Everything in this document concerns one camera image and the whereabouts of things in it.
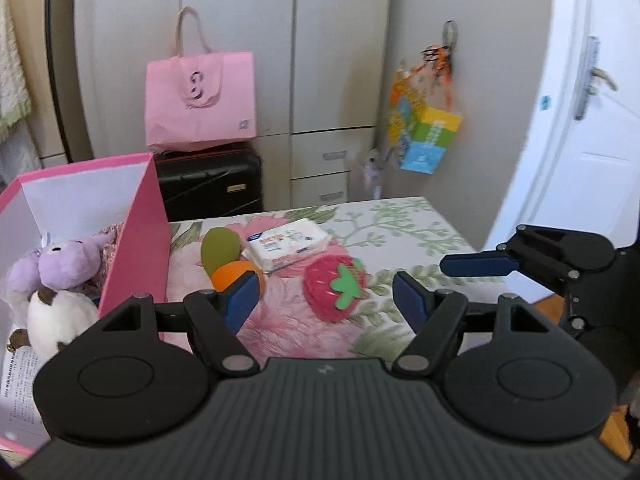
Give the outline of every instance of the wet wipes package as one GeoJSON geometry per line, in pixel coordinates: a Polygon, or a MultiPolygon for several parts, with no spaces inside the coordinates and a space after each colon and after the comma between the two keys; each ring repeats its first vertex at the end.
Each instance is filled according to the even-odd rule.
{"type": "Polygon", "coordinates": [[[263,273],[269,274],[321,253],[329,246],[329,241],[331,237],[315,222],[303,218],[251,236],[242,254],[263,273]]]}

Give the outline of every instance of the floral tablecloth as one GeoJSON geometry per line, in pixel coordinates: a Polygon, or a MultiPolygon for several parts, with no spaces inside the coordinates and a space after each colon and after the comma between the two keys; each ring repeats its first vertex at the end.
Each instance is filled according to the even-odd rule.
{"type": "MultiPolygon", "coordinates": [[[[473,251],[423,198],[398,198],[338,206],[214,218],[172,224],[167,300],[211,288],[200,265],[200,244],[213,227],[238,232],[241,240],[266,229],[310,218],[334,236],[328,254],[359,258],[367,272],[366,297],[342,322],[318,319],[306,302],[302,277],[311,257],[266,277],[262,299],[238,333],[264,364],[269,357],[382,357],[391,362],[414,337],[391,297],[398,270],[407,270],[429,288],[453,288],[471,301],[495,302],[507,291],[497,278],[450,278],[440,272],[444,254],[473,251]]],[[[166,341],[189,349],[182,334],[166,341]]]]}

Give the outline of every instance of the white door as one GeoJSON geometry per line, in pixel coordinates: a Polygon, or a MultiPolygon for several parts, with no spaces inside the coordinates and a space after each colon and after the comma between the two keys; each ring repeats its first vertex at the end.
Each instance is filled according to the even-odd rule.
{"type": "Polygon", "coordinates": [[[96,157],[147,151],[146,64],[172,55],[178,4],[76,0],[79,79],[96,157]]]}
{"type": "Polygon", "coordinates": [[[588,34],[599,38],[597,67],[618,91],[594,78],[598,94],[585,118],[572,121],[530,223],[598,232],[627,246],[640,208],[640,0],[592,0],[588,34]]]}
{"type": "Polygon", "coordinates": [[[373,126],[389,0],[298,0],[295,133],[373,126]]]}
{"type": "MultiPolygon", "coordinates": [[[[182,0],[194,7],[215,50],[254,53],[259,135],[289,133],[293,0],[182,0]]],[[[185,54],[202,50],[193,20],[185,54]]]]}

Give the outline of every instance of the purple plush toy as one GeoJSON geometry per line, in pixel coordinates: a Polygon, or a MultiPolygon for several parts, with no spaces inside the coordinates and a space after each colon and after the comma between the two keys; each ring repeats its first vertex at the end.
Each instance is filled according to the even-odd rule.
{"type": "Polygon", "coordinates": [[[6,286],[29,297],[41,286],[68,290],[82,285],[100,270],[100,250],[112,243],[114,236],[113,232],[98,233],[30,251],[13,264],[6,286]]]}

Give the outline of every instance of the toy orange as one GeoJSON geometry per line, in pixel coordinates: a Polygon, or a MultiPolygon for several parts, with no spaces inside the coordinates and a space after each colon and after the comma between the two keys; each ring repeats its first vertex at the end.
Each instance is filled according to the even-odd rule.
{"type": "Polygon", "coordinates": [[[247,260],[231,262],[215,270],[210,277],[211,285],[213,285],[213,288],[218,292],[222,292],[248,270],[252,270],[258,275],[258,279],[260,280],[260,294],[262,294],[264,292],[264,276],[262,271],[247,260]]]}

